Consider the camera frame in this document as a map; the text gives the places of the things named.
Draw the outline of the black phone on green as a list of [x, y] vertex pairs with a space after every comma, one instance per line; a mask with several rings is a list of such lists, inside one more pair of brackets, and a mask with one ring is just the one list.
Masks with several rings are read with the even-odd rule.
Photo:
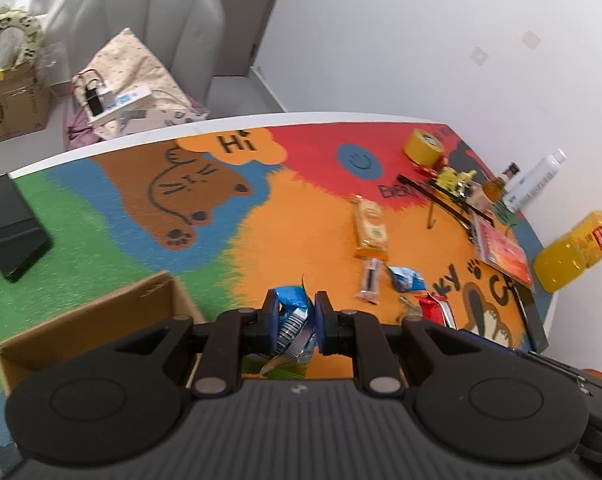
[[16, 282], [52, 247], [52, 237], [8, 174], [0, 176], [0, 273]]

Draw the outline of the brown cardboard box on floor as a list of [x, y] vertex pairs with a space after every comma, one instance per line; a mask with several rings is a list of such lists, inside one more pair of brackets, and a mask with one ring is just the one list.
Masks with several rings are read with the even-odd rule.
[[50, 112], [50, 90], [33, 64], [0, 73], [0, 142], [43, 130]]

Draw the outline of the yellow wrapped candy pile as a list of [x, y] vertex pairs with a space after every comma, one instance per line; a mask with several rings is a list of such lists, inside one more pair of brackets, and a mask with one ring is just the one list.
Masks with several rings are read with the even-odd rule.
[[470, 182], [476, 173], [476, 170], [457, 172], [454, 168], [445, 166], [438, 173], [435, 184], [456, 197], [465, 198]]

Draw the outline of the yellow tape roll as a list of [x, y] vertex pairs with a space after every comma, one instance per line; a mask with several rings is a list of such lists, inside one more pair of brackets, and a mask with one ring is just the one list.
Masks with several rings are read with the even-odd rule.
[[433, 168], [444, 155], [444, 145], [432, 133], [416, 128], [405, 141], [403, 153], [416, 165]]

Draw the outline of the white spray bottle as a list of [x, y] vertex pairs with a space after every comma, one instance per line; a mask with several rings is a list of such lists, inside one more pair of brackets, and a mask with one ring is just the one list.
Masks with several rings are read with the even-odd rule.
[[527, 206], [556, 177], [565, 160], [564, 151], [558, 148], [554, 153], [542, 158], [526, 174], [517, 174], [506, 185], [502, 198], [505, 208], [514, 214]]

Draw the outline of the colourful cartoon table mat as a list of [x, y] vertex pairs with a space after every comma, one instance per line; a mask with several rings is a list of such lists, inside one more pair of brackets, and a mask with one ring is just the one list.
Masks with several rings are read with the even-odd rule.
[[[377, 203], [389, 261], [421, 274], [458, 325], [512, 346], [528, 342], [504, 276], [465, 229], [431, 206], [404, 143], [414, 122], [327, 122], [167, 136], [18, 177], [52, 238], [19, 281], [0, 274], [0, 344], [115, 289], [167, 272], [201, 314], [257, 306], [277, 286], [324, 289], [356, 307], [355, 196]], [[16, 460], [0, 381], [0, 460]]]

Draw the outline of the blue crinkled snack packet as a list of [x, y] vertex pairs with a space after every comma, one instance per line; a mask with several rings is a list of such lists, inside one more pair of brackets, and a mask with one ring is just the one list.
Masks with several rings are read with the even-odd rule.
[[427, 285], [420, 273], [407, 266], [386, 266], [397, 292], [426, 292]]

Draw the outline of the black phone near juice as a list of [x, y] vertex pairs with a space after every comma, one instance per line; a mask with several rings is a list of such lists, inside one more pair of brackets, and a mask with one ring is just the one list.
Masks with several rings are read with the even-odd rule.
[[530, 349], [542, 353], [548, 348], [548, 336], [545, 334], [533, 293], [528, 287], [517, 282], [513, 284], [512, 291], [524, 322]]

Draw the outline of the white power strip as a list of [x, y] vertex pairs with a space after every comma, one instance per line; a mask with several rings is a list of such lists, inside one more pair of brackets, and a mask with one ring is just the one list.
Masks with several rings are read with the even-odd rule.
[[119, 118], [126, 110], [133, 110], [135, 107], [147, 104], [152, 100], [152, 91], [147, 86], [141, 86], [137, 89], [127, 91], [115, 98], [114, 105], [104, 110], [98, 116], [92, 116], [87, 112], [88, 124], [93, 127], [100, 127], [111, 120]]

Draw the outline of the orange cracker packet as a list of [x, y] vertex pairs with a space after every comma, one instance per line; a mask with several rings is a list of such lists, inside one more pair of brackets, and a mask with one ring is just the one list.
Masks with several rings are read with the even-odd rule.
[[361, 195], [353, 197], [353, 204], [356, 257], [386, 261], [389, 257], [389, 236], [381, 206]]

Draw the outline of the clear dark cookie packet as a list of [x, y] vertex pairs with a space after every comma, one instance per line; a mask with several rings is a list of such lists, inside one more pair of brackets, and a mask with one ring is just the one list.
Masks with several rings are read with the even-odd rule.
[[379, 297], [379, 282], [381, 261], [377, 258], [369, 258], [364, 261], [361, 284], [356, 297], [368, 302], [377, 304]]

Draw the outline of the dotted beige cushion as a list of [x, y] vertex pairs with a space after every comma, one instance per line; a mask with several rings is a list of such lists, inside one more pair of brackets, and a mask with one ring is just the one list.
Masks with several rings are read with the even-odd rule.
[[[126, 107], [96, 125], [88, 91], [95, 93], [106, 112], [118, 104]], [[202, 122], [210, 115], [204, 105], [187, 96], [156, 55], [128, 28], [73, 77], [72, 94], [78, 112], [66, 133], [74, 148], [148, 129]]]

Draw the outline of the red white striped snack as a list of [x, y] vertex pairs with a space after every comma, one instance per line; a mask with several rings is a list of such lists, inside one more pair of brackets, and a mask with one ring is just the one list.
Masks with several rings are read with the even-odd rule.
[[432, 294], [416, 297], [421, 309], [421, 316], [430, 322], [447, 328], [456, 328], [453, 311], [446, 298]]

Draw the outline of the red booklet in bag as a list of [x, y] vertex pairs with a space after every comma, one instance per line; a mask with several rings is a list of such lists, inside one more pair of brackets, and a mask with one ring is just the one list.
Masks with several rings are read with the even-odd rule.
[[533, 289], [533, 279], [526, 254], [517, 242], [476, 214], [472, 216], [472, 236], [480, 261], [515, 282]]

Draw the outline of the blue green snack packet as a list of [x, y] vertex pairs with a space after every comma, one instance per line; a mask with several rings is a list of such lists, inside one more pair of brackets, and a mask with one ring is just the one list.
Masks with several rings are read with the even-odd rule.
[[275, 309], [271, 317], [272, 350], [259, 376], [266, 378], [277, 368], [292, 365], [303, 370], [316, 347], [316, 313], [304, 282], [274, 288]]

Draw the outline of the orange juice bottle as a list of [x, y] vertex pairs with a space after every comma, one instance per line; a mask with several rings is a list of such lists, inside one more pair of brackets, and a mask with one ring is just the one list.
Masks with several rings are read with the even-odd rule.
[[570, 231], [544, 247], [532, 263], [539, 283], [557, 292], [602, 260], [602, 209], [591, 211]]

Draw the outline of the teal beige snack packet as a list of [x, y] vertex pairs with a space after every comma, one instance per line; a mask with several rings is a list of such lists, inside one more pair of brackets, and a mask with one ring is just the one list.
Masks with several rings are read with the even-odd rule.
[[420, 304], [415, 304], [415, 302], [403, 295], [399, 296], [399, 302], [401, 308], [397, 316], [398, 323], [403, 323], [405, 320], [418, 322], [423, 319], [423, 310], [421, 310]]

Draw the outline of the small amber glass bottle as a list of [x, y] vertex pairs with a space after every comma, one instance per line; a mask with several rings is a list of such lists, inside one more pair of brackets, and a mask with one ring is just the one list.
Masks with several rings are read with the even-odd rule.
[[476, 190], [472, 192], [472, 196], [470, 196], [468, 203], [481, 211], [491, 209], [501, 199], [507, 183], [510, 182], [519, 171], [518, 165], [512, 162], [502, 174], [484, 182], [480, 188], [476, 188]]

